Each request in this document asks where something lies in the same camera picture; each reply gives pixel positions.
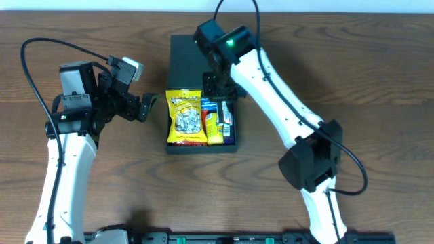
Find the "blue snack bar wrapper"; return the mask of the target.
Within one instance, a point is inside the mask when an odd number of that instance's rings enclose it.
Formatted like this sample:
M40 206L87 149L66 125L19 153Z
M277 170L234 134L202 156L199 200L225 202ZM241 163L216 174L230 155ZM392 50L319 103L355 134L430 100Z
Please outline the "blue snack bar wrapper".
M218 110L218 105L216 102L210 101L209 98L201 98L201 109L213 113Z

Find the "yellow sunflower seed bag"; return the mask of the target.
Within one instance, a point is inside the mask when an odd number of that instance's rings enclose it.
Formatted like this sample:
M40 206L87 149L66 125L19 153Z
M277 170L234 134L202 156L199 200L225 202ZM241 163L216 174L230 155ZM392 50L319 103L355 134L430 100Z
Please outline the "yellow sunflower seed bag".
M201 90L172 89L165 94L172 120L167 142L207 142L201 120Z

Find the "black gift box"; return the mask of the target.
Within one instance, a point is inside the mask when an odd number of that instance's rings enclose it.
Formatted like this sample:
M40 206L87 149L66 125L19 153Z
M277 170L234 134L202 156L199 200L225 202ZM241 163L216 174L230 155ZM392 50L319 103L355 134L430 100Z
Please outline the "black gift box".
M170 67L167 89L203 89L203 78L212 74L205 56L200 52L192 35L172 35L170 37ZM170 155L235 153L238 151L238 125L231 133L234 143L215 146L176 146L166 144Z

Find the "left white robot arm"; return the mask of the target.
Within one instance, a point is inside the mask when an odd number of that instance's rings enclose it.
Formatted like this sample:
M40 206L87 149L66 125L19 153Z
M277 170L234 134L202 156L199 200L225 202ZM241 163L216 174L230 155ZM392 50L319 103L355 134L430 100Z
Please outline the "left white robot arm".
M135 243L122 225L86 234L83 228L87 179L100 134L113 117L146 121L156 95L130 94L143 65L109 57L106 65L80 61L60 66L63 92L53 101L45 125L49 159L41 201L26 243Z

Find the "red Hacks candy bag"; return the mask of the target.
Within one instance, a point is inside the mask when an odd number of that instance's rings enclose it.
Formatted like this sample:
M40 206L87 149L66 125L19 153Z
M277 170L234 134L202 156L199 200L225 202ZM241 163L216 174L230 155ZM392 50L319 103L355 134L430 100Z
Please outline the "red Hacks candy bag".
M167 142L177 146L205 146L205 117L195 108L175 112Z

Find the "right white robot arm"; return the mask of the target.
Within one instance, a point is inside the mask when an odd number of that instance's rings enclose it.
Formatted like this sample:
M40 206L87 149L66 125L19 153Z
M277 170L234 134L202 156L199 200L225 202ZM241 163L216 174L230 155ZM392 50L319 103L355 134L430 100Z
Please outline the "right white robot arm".
M279 169L302 194L312 236L319 243L338 243L347 231L331 191L336 185L340 152L327 137L342 140L339 124L325 123L298 99L246 27L226 33L211 19L197 27L193 39L218 84L233 82L242 87L279 133L287 149L278 162Z

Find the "yellow cylindrical can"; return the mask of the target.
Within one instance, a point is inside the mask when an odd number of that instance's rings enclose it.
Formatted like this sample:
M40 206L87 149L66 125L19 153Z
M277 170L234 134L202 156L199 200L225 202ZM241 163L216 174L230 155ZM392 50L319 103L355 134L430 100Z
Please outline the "yellow cylindrical can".
M208 145L221 145L224 142L223 126L218 124L218 113L208 113L205 118Z

